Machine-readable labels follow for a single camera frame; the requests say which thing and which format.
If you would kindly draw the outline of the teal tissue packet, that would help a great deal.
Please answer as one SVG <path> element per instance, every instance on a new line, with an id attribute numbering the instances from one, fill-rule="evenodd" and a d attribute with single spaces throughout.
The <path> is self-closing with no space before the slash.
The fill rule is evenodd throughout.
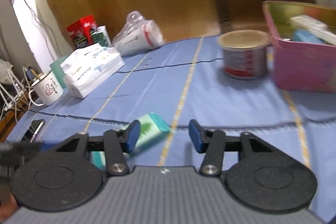
<path id="1" fill-rule="evenodd" d="M 161 116 L 154 112 L 143 114 L 135 119 L 140 122 L 141 130 L 134 150 L 131 153 L 123 153 L 125 159 L 127 160 L 144 153 L 146 150 L 159 143 L 162 139 L 165 139 L 165 137 L 170 133 L 170 126 Z M 130 122 L 118 121 L 114 124 L 108 124 L 109 127 L 107 127 L 104 131 L 121 131 L 126 129 L 129 124 Z M 106 167 L 104 152 L 92 151 L 91 162 L 98 168 L 104 169 Z"/>

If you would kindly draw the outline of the bagged paper cups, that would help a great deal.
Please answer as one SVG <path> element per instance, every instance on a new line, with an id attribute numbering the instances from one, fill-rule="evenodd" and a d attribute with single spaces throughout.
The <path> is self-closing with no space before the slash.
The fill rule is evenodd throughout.
<path id="1" fill-rule="evenodd" d="M 121 56 L 136 55 L 163 46 L 165 40 L 161 29 L 152 19 L 146 19 L 139 11 L 132 11 L 126 23 L 113 38 L 112 46 Z"/>

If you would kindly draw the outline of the green drink carton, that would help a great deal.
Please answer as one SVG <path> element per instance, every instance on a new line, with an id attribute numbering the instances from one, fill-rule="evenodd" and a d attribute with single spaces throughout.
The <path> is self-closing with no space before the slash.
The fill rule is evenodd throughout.
<path id="1" fill-rule="evenodd" d="M 102 47 L 111 47 L 112 42 L 106 30 L 106 26 L 99 26 L 91 35 L 94 43 L 100 44 Z"/>

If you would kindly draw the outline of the blue plastic case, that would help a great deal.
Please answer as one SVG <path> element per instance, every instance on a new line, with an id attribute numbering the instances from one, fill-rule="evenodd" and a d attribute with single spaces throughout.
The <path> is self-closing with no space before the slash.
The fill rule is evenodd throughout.
<path id="1" fill-rule="evenodd" d="M 314 36 L 307 30 L 296 30 L 293 33 L 291 40 L 295 42 L 303 42 L 303 43 L 325 44 L 323 40 Z"/>

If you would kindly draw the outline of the large white tissue pack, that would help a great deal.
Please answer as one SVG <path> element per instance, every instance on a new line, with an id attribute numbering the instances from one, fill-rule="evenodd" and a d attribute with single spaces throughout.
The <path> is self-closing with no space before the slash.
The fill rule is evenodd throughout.
<path id="1" fill-rule="evenodd" d="M 79 99 L 84 99 L 123 66 L 117 50 L 100 44 L 77 49 L 60 64 L 70 95 Z"/>

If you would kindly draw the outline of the pink tin box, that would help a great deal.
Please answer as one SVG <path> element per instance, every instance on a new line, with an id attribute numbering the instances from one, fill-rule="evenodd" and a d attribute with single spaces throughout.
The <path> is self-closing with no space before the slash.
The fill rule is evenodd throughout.
<path id="1" fill-rule="evenodd" d="M 335 33 L 335 8 L 304 2 L 265 1 L 264 18 L 273 46 L 273 79 L 284 90 L 335 92 L 335 46 L 289 41 L 290 18 L 308 15 Z"/>

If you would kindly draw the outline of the white enamel mug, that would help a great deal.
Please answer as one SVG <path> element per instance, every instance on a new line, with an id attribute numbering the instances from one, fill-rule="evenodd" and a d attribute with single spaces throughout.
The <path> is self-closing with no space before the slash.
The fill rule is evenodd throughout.
<path id="1" fill-rule="evenodd" d="M 36 93 L 42 103 L 36 103 L 31 94 Z M 29 100 L 35 106 L 50 106 L 55 103 L 64 93 L 64 89 L 58 79 L 50 70 L 41 75 L 39 79 L 33 82 L 31 90 L 28 93 Z"/>

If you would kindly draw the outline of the round red-label tub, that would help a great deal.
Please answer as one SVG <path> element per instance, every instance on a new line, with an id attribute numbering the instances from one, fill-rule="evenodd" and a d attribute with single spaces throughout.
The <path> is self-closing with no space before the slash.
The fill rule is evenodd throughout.
<path id="1" fill-rule="evenodd" d="M 236 79 L 256 79 L 266 74 L 269 35 L 258 30 L 237 30 L 218 37 L 223 54 L 223 70 Z"/>

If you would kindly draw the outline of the spoon in mug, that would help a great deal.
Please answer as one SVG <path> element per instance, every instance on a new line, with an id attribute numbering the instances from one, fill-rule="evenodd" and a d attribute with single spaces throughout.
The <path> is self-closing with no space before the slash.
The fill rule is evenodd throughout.
<path id="1" fill-rule="evenodd" d="M 40 76 L 36 73 L 36 71 L 34 69 L 31 69 L 31 73 L 34 75 L 34 77 L 37 78 L 38 81 L 41 80 Z"/>

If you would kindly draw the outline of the small white tissue pack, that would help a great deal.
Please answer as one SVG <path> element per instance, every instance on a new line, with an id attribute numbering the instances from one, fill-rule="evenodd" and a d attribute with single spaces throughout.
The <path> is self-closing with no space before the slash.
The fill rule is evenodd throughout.
<path id="1" fill-rule="evenodd" d="M 331 32 L 326 24 L 308 15 L 291 17 L 290 25 L 296 30 L 307 30 L 314 36 L 320 38 L 325 44 L 335 46 L 335 34 Z"/>

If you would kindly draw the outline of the red snack tin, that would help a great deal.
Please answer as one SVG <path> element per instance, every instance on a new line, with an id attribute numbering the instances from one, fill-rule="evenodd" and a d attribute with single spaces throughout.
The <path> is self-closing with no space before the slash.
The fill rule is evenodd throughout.
<path id="1" fill-rule="evenodd" d="M 93 15 L 80 18 L 67 27 L 75 49 L 85 48 L 94 44 L 91 35 L 97 30 L 97 23 Z"/>

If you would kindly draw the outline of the black smartphone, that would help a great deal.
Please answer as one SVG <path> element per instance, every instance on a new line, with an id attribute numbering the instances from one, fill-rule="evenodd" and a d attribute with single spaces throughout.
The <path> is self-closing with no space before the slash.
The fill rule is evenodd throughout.
<path id="1" fill-rule="evenodd" d="M 35 139 L 41 132 L 46 121 L 44 119 L 38 119 L 31 122 L 29 128 L 25 132 L 24 136 L 21 139 L 21 142 L 34 143 Z"/>

